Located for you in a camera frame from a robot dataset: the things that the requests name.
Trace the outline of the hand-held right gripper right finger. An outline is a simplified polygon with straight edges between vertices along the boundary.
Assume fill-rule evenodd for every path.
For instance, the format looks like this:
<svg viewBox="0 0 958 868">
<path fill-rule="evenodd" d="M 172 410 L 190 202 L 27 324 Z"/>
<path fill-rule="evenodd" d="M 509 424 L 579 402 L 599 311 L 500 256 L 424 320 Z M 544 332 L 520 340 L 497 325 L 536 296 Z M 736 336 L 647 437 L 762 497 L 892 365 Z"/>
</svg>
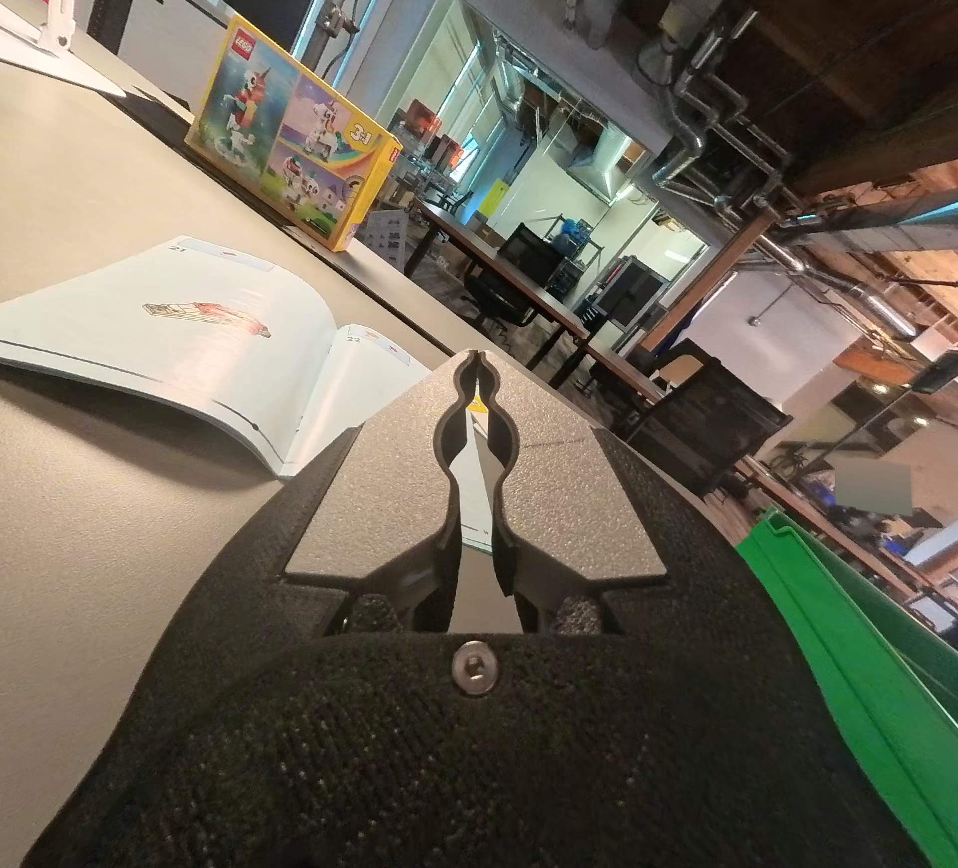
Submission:
<svg viewBox="0 0 958 868">
<path fill-rule="evenodd" d="M 479 353 L 500 587 L 639 587 L 667 570 L 600 442 L 574 408 Z"/>
</svg>

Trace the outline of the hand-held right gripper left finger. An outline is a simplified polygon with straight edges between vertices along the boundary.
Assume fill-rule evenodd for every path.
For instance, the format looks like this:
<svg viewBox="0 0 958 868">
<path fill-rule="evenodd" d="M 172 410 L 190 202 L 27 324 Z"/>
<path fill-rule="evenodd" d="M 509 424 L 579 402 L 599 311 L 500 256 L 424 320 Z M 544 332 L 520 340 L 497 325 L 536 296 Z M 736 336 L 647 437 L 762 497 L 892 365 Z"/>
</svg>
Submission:
<svg viewBox="0 0 958 868">
<path fill-rule="evenodd" d="M 457 354 L 366 420 L 286 574 L 325 587 L 456 587 L 478 357 Z"/>
</svg>

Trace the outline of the green plastic bin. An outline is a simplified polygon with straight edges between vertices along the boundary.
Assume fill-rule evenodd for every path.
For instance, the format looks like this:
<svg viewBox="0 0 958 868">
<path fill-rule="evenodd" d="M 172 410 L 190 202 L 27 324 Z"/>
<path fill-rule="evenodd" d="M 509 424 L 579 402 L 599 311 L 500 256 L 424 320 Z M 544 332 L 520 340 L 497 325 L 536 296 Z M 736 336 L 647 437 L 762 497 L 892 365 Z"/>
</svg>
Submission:
<svg viewBox="0 0 958 868">
<path fill-rule="evenodd" d="M 780 512 L 736 552 L 736 757 L 778 863 L 956 866 L 956 653 Z"/>
</svg>

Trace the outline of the yellow lego box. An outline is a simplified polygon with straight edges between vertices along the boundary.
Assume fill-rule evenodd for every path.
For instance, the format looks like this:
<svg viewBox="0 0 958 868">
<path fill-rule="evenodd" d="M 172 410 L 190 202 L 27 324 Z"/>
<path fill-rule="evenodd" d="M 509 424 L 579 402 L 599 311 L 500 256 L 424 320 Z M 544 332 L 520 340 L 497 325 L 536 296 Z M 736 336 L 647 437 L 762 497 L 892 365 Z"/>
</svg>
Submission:
<svg viewBox="0 0 958 868">
<path fill-rule="evenodd" d="M 401 155 L 393 133 L 237 13 L 185 143 L 332 252 Z"/>
</svg>

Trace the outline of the black mesh office chair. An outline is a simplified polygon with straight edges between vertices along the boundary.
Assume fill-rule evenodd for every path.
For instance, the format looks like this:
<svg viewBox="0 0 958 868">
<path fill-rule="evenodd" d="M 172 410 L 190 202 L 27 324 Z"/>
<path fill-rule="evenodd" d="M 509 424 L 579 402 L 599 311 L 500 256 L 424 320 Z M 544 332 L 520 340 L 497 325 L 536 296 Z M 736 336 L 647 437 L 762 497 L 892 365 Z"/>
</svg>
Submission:
<svg viewBox="0 0 958 868">
<path fill-rule="evenodd" d="M 653 361 L 651 374 L 679 362 L 695 367 L 660 400 L 630 404 L 611 432 L 694 495 L 726 485 L 736 464 L 754 455 L 792 418 L 701 347 L 685 339 Z"/>
</svg>

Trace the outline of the brown wooden desk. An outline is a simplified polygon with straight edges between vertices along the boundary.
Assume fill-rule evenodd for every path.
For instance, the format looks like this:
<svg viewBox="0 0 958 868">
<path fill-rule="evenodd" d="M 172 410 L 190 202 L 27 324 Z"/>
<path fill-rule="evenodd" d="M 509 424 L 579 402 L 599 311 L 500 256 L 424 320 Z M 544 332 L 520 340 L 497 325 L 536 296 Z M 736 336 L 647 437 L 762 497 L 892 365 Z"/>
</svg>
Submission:
<svg viewBox="0 0 958 868">
<path fill-rule="evenodd" d="M 528 369 L 534 370 L 548 356 L 551 348 L 557 343 L 559 335 L 567 333 L 573 337 L 576 346 L 575 351 L 549 380 L 549 385 L 555 389 L 565 383 L 587 355 L 589 343 L 594 336 L 593 333 L 587 331 L 581 319 L 554 296 L 550 295 L 544 287 L 533 282 L 530 276 L 499 255 L 475 232 L 461 225 L 449 212 L 426 202 L 420 197 L 414 198 L 410 211 L 418 212 L 425 219 L 427 228 L 423 239 L 406 258 L 402 270 L 403 275 L 411 278 L 437 236 L 440 234 L 446 235 L 456 248 L 472 259 L 473 263 L 479 263 L 483 268 L 491 271 L 505 283 L 515 288 L 534 305 L 538 314 L 555 324 L 555 329 L 550 338 L 526 364 Z"/>
</svg>

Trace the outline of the open instruction booklet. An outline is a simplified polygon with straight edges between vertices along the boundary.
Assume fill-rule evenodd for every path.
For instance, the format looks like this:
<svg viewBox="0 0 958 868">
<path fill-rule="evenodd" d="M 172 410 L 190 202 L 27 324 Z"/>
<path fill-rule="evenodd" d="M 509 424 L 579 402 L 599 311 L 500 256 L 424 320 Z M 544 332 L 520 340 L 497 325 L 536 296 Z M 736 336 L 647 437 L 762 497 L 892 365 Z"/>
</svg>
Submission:
<svg viewBox="0 0 958 868">
<path fill-rule="evenodd" d="M 283 481 L 430 375 L 281 266 L 188 237 L 3 302 L 1 359 L 198 416 Z"/>
</svg>

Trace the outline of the silver extraction hood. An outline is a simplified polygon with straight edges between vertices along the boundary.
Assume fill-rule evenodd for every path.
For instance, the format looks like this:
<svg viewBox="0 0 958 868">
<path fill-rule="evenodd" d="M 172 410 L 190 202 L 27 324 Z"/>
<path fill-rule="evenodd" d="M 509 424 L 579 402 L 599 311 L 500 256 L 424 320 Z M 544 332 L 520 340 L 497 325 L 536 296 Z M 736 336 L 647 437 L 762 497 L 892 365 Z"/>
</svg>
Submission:
<svg viewBox="0 0 958 868">
<path fill-rule="evenodd" d="M 621 191 L 629 184 L 629 160 L 623 170 L 620 161 L 632 146 L 628 133 L 612 122 L 600 132 L 595 145 L 581 144 L 565 168 L 569 177 L 607 206 L 616 203 Z"/>
</svg>

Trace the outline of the metal ceiling pipes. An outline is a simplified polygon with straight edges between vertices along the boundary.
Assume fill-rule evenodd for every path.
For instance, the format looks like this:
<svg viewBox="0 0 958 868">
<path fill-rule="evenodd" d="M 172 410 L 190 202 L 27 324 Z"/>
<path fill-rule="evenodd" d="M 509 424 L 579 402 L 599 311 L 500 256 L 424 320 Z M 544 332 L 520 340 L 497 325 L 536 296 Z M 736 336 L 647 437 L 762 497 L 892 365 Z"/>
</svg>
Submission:
<svg viewBox="0 0 958 868">
<path fill-rule="evenodd" d="M 653 173 L 653 183 L 683 199 L 710 208 L 726 225 L 742 226 L 744 206 L 772 216 L 773 226 L 785 228 L 800 214 L 801 204 L 784 181 L 791 153 L 749 116 L 749 99 L 727 84 L 716 69 L 732 44 L 759 15 L 747 9 L 732 25 L 707 30 L 693 54 L 683 58 L 682 46 L 661 32 L 655 42 L 660 58 L 653 84 L 676 127 L 679 149 Z M 719 184 L 701 169 L 710 137 L 732 149 L 746 164 L 745 172 L 763 176 L 763 182 L 741 204 L 732 183 Z"/>
</svg>

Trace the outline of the silver spiral ventilation duct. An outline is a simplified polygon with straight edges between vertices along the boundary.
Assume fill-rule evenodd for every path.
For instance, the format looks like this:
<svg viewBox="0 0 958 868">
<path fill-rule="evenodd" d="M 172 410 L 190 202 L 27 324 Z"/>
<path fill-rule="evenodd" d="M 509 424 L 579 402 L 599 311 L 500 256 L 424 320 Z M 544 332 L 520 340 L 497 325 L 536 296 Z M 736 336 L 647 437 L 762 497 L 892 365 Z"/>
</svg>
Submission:
<svg viewBox="0 0 958 868">
<path fill-rule="evenodd" d="M 896 339 L 911 342 L 921 334 L 921 330 L 916 323 L 895 309 L 873 287 L 850 276 L 814 267 L 790 249 L 779 245 L 764 235 L 760 236 L 752 247 L 774 263 L 789 278 L 821 284 L 855 300 L 877 321 L 890 329 L 895 334 Z"/>
</svg>

